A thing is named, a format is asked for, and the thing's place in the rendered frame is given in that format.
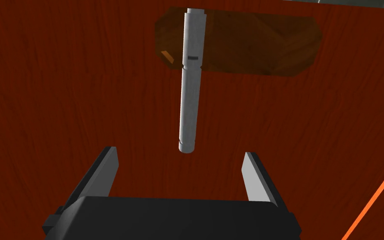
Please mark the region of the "grey cylindrical pen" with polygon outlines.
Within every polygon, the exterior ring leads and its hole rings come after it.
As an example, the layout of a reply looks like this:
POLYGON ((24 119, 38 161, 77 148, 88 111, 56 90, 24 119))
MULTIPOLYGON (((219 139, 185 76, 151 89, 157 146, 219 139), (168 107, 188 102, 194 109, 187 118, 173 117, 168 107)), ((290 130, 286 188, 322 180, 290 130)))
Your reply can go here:
POLYGON ((179 151, 194 151, 202 58, 206 28, 204 9, 188 8, 184 15, 179 151))

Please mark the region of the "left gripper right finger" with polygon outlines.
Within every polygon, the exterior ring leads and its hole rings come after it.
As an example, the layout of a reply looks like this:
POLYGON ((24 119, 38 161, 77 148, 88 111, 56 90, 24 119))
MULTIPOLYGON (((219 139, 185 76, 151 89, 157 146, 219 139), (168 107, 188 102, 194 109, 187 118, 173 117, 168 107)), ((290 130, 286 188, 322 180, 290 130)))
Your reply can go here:
POLYGON ((249 201, 270 202, 279 208, 286 208, 280 193, 256 153, 245 153, 241 172, 249 201))

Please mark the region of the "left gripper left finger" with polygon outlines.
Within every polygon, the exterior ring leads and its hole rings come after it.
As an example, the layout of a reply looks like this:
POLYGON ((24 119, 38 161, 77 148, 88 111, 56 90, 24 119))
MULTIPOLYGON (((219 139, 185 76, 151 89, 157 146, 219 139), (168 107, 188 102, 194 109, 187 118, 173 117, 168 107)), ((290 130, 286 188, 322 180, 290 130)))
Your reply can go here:
POLYGON ((113 185, 119 161, 115 146, 105 147, 64 205, 67 209, 84 196, 107 197, 113 185))

